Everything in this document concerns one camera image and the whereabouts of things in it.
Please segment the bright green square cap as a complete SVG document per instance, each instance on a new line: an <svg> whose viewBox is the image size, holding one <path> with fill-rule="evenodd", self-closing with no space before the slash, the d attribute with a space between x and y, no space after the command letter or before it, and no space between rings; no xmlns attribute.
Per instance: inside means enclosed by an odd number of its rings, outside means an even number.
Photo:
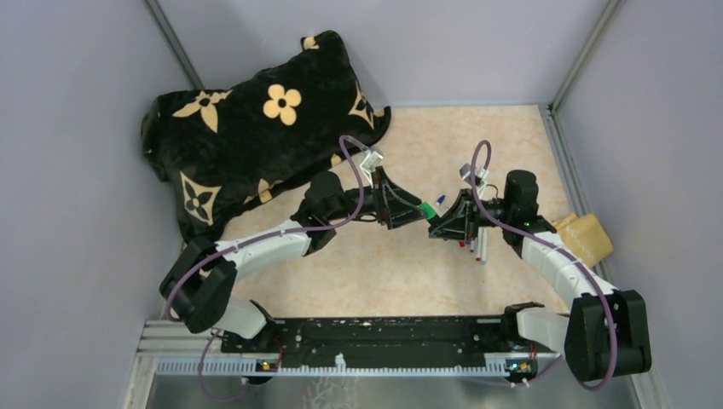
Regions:
<svg viewBox="0 0 723 409"><path fill-rule="evenodd" d="M437 216L437 212L436 212L436 210L434 209L434 207L431 206L431 205L430 205L429 203L427 203L427 202L424 202L424 203L420 204L420 205L419 205L419 209L420 209L420 211L422 212L422 214L424 215L424 218L425 218L426 220L433 219L434 217Z"/></svg>

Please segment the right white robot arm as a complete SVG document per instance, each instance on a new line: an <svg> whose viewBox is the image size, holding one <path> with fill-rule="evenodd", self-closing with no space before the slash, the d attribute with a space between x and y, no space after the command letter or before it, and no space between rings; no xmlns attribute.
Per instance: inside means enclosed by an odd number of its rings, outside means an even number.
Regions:
<svg viewBox="0 0 723 409"><path fill-rule="evenodd" d="M537 343L561 354L581 382L645 373L652 367L646 305L634 290L600 278L539 215L535 174L512 170L500 199L481 200L462 189L452 207L429 223L432 239L478 244L486 228L499 227L519 258L535 268L564 301L559 314L528 303L510 307L500 340L511 351Z"/></svg>

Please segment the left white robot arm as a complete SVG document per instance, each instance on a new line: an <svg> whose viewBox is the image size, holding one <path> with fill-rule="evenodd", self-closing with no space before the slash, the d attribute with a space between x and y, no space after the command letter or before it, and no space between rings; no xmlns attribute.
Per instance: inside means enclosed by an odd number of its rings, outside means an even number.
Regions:
<svg viewBox="0 0 723 409"><path fill-rule="evenodd" d="M193 239L159 292L190 332L231 332L251 351L263 352L274 338L271 319L254 301L232 298L238 281L321 250L338 228L361 216L394 229L435 215L426 202L394 184L382 167L372 172L370 185L350 190L343 190L336 174L324 171L312 178L298 211L281 225L244 239Z"/></svg>

